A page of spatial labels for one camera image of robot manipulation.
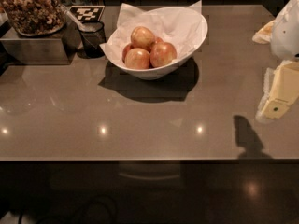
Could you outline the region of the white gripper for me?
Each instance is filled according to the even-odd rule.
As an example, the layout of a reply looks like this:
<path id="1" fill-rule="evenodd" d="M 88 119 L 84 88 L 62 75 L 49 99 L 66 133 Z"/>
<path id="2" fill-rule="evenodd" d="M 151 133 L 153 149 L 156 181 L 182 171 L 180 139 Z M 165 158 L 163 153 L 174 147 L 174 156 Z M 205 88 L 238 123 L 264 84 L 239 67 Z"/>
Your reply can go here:
<path id="1" fill-rule="evenodd" d="M 299 60 L 299 0 L 290 0 L 274 21 L 254 34 L 252 41 L 270 42 L 272 53 L 284 60 L 276 69 L 267 68 L 264 74 L 256 119 L 269 123 L 282 118 L 299 98 L 299 62 L 293 62 Z"/>

